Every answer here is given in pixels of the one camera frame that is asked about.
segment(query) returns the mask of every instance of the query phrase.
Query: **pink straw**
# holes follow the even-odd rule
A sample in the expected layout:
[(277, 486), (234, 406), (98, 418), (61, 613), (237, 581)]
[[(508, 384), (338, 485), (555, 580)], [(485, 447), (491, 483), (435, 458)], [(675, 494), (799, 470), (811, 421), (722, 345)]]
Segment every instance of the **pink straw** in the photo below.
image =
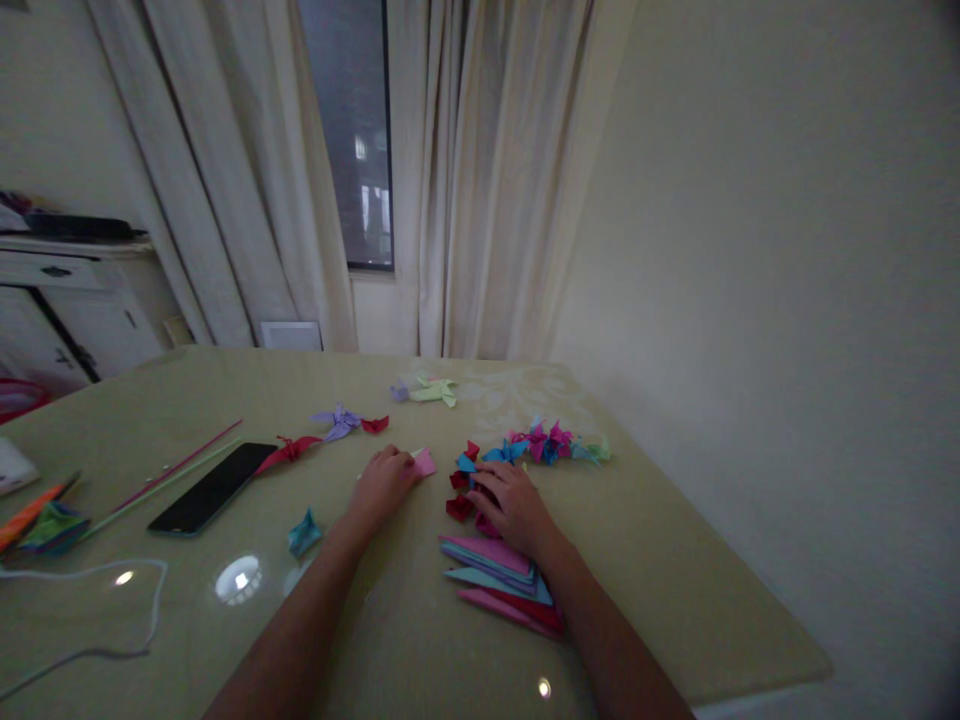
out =
[(144, 493), (148, 492), (154, 485), (156, 485), (157, 483), (161, 483), (161, 482), (163, 482), (164, 480), (166, 480), (168, 477), (170, 477), (171, 475), (173, 475), (173, 473), (175, 473), (177, 470), (179, 470), (180, 468), (182, 468), (182, 467), (183, 467), (184, 465), (186, 465), (188, 462), (190, 462), (191, 460), (193, 460), (193, 458), (195, 458), (197, 455), (199, 455), (200, 453), (202, 453), (202, 452), (203, 452), (204, 450), (206, 450), (208, 447), (210, 447), (211, 445), (213, 445), (217, 440), (219, 440), (220, 438), (222, 438), (224, 435), (226, 435), (228, 432), (230, 432), (231, 430), (233, 430), (237, 425), (239, 425), (239, 424), (242, 423), (242, 422), (243, 422), (243, 418), (240, 418), (240, 419), (237, 420), (233, 425), (231, 425), (230, 427), (228, 427), (226, 430), (222, 430), (222, 431), (220, 431), (219, 433), (217, 433), (211, 440), (208, 440), (206, 443), (204, 443), (203, 445), (201, 445), (200, 447), (198, 447), (196, 450), (194, 450), (192, 453), (190, 453), (189, 455), (187, 455), (183, 460), (181, 460), (180, 462), (178, 462), (178, 463), (177, 463), (176, 465), (174, 465), (172, 468), (166, 470), (166, 471), (165, 471), (160, 477), (158, 477), (156, 480), (150, 481), (148, 484), (144, 485), (141, 490), (138, 490), (138, 491), (135, 492), (133, 495), (131, 495), (129, 498), (127, 498), (126, 500), (124, 500), (120, 505), (117, 505), (117, 507), (115, 507), (113, 510), (110, 511), (110, 514), (112, 515), (113, 513), (117, 512), (117, 510), (122, 510), (122, 509), (125, 508), (127, 505), (129, 505), (129, 504), (132, 503), (134, 500), (136, 500), (138, 497), (140, 497), (140, 496), (143, 495)]

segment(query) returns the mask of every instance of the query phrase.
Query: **black phone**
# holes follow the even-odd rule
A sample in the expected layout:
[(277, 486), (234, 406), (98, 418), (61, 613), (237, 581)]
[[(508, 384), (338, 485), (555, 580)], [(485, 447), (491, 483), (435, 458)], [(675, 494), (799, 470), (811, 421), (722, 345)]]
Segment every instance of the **black phone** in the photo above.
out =
[(276, 449), (276, 445), (244, 443), (160, 513), (147, 530), (181, 537), (196, 535), (250, 482)]

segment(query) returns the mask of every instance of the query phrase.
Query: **forearm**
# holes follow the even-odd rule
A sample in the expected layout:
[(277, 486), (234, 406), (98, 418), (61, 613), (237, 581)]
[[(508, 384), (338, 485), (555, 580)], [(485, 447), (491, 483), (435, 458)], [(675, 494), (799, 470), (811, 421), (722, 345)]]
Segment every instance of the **forearm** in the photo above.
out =
[(204, 718), (307, 717), (373, 528), (344, 517)]
[(693, 718), (686, 702), (561, 533), (535, 559), (550, 582), (607, 718)]

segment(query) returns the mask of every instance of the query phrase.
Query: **person's left hand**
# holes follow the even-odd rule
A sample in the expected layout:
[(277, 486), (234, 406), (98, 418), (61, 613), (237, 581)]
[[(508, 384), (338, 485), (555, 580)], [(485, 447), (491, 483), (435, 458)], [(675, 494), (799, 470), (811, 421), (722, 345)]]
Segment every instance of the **person's left hand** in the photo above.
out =
[(387, 445), (375, 452), (353, 490), (347, 515), (376, 531), (403, 504), (420, 477), (410, 453)]

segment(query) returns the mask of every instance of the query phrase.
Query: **green straw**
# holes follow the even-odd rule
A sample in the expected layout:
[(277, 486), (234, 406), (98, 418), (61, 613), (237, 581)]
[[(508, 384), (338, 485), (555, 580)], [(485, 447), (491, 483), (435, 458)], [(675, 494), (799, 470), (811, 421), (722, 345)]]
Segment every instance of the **green straw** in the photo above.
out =
[(142, 503), (142, 502), (143, 502), (144, 500), (146, 500), (147, 498), (152, 497), (153, 495), (156, 495), (158, 492), (160, 492), (160, 491), (163, 490), (165, 487), (167, 487), (167, 485), (170, 485), (170, 484), (172, 484), (172, 483), (175, 483), (177, 480), (179, 480), (180, 478), (182, 478), (184, 475), (188, 475), (189, 473), (193, 472), (194, 470), (196, 470), (196, 469), (197, 469), (198, 467), (200, 467), (201, 465), (210, 462), (211, 460), (213, 460), (215, 457), (217, 457), (217, 456), (219, 456), (219, 455), (223, 455), (223, 453), (225, 453), (227, 450), (229, 450), (229, 449), (232, 448), (234, 445), (236, 445), (238, 442), (240, 442), (241, 439), (242, 439), (242, 438), (236, 438), (236, 439), (234, 439), (234, 440), (231, 440), (230, 442), (228, 442), (226, 445), (224, 445), (224, 446), (223, 446), (222, 448), (220, 448), (219, 450), (214, 450), (212, 453), (210, 453), (210, 454), (207, 455), (206, 457), (197, 460), (195, 463), (193, 463), (193, 465), (190, 465), (189, 467), (183, 468), (183, 470), (181, 470), (180, 472), (174, 473), (174, 474), (171, 475), (169, 478), (167, 478), (166, 480), (164, 480), (162, 483), (160, 483), (159, 485), (157, 485), (155, 488), (152, 488), (152, 489), (150, 490), (150, 492), (144, 493), (143, 495), (141, 495), (140, 497), (138, 497), (136, 500), (134, 500), (134, 501), (133, 501), (132, 503), (130, 503), (129, 505), (125, 505), (125, 506), (123, 506), (122, 508), (120, 508), (119, 510), (117, 510), (116, 512), (110, 513), (110, 514), (107, 515), (103, 520), (101, 520), (100, 522), (98, 522), (98, 523), (97, 523), (96, 525), (94, 525), (92, 528), (90, 528), (89, 530), (87, 530), (83, 535), (81, 535), (81, 536), (80, 536), (80, 539), (77, 540), (77, 542), (78, 542), (78, 543), (83, 542), (84, 540), (86, 540), (88, 537), (90, 537), (90, 536), (93, 535), (94, 533), (97, 533), (97, 532), (99, 532), (100, 530), (102, 530), (103, 528), (105, 528), (107, 525), (109, 525), (110, 523), (112, 523), (114, 520), (116, 520), (118, 517), (120, 517), (121, 515), (123, 515), (123, 514), (124, 514), (125, 512), (127, 512), (128, 510), (133, 510), (133, 508), (135, 508), (137, 505), (139, 505), (140, 503)]

